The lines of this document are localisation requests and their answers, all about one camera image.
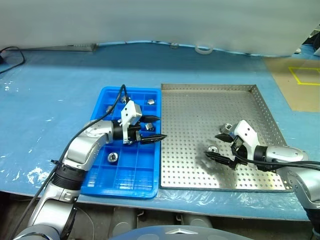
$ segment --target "floor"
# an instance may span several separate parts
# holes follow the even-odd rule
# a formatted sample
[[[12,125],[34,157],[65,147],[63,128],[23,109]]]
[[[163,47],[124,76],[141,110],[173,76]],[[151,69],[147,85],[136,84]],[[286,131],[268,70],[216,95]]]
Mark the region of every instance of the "floor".
[[[16,221],[28,204],[29,198],[25,196],[9,195],[0,193],[1,199],[1,219],[0,239],[7,240],[8,233],[15,226]],[[89,214],[95,227],[95,240],[107,240],[109,225],[113,216],[113,207],[78,204],[82,210]],[[138,221],[138,227],[148,227],[156,225],[178,225],[177,213],[160,212],[148,210],[146,219]],[[21,231],[28,222],[29,216],[22,222],[18,232]],[[227,217],[210,217],[212,226],[216,229],[239,234],[255,240],[309,240],[312,226],[305,221],[283,221],[283,220],[258,220],[240,219]],[[93,228],[88,217],[78,211],[69,240],[91,240]]]

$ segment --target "white backdrop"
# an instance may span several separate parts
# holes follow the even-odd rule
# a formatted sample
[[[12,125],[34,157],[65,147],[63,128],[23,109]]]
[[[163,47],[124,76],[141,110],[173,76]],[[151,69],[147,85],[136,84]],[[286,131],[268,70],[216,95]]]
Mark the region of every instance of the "white backdrop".
[[[291,55],[320,0],[0,0],[0,47],[154,40]]]

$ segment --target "table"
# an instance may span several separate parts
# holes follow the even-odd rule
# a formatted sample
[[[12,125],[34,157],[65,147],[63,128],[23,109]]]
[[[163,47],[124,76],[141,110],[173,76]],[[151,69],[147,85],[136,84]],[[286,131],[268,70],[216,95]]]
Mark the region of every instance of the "table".
[[[105,86],[256,84],[289,146],[320,156],[320,114],[292,111],[259,56],[133,43],[96,52],[24,51],[25,65],[0,75],[0,191],[33,195]],[[307,220],[292,192],[159,189],[149,200],[81,195],[79,201],[211,216]]]

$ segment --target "stainless steel tray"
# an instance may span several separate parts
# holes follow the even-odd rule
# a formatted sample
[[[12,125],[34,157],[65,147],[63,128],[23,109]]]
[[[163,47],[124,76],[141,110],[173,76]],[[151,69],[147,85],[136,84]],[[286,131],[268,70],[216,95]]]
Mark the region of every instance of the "stainless steel tray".
[[[162,85],[161,181],[163,188],[285,191],[290,187],[275,173],[245,165],[236,171],[206,158],[216,145],[231,157],[230,144],[215,138],[219,126],[246,120],[262,145],[286,142],[256,85]]]

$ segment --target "robotic arm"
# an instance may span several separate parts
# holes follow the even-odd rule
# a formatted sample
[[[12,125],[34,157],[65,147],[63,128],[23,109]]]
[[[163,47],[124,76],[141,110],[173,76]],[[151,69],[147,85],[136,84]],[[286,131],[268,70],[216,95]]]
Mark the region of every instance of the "robotic arm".
[[[138,141],[141,144],[158,142],[166,135],[143,137],[139,130],[140,122],[151,123],[159,119],[152,115],[142,116],[140,106],[129,100],[121,111],[121,119],[100,120],[81,132],[69,145],[62,162],[53,161],[57,164],[53,179],[46,186],[43,196],[36,205],[29,219],[28,228],[14,239],[67,239],[77,212],[74,203],[78,200],[82,183],[101,147],[114,140],[122,140],[124,144]]]
[[[242,164],[264,172],[275,171],[292,186],[313,225],[314,235],[319,238],[320,168],[315,165],[319,163],[309,161],[307,153],[295,147],[260,145],[257,132],[245,120],[224,130],[215,137],[232,143],[231,151],[235,158],[210,151],[206,152],[207,157],[233,170]]]

